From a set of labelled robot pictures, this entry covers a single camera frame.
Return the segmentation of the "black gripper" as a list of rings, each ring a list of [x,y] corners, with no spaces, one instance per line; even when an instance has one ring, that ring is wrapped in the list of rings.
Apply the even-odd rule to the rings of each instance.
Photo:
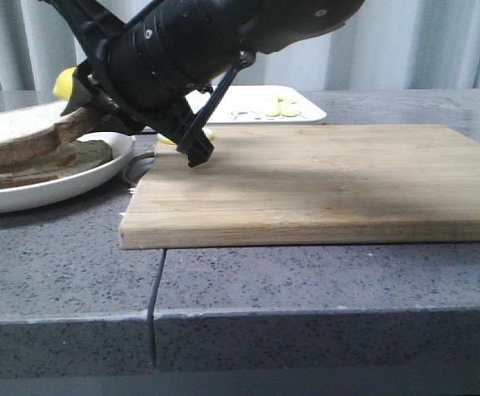
[[[53,1],[87,56],[61,112],[94,107],[126,134],[149,126],[176,143],[190,167],[214,146],[203,127],[255,54],[240,30],[257,1],[152,1],[123,22],[97,1]]]

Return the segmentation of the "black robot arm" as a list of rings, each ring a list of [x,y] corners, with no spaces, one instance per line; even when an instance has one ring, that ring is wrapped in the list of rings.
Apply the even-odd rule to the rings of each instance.
[[[97,109],[118,131],[145,127],[195,167],[214,147],[203,128],[256,55],[345,25],[358,1],[153,1],[122,21],[96,1],[56,1],[86,55],[67,111]]]

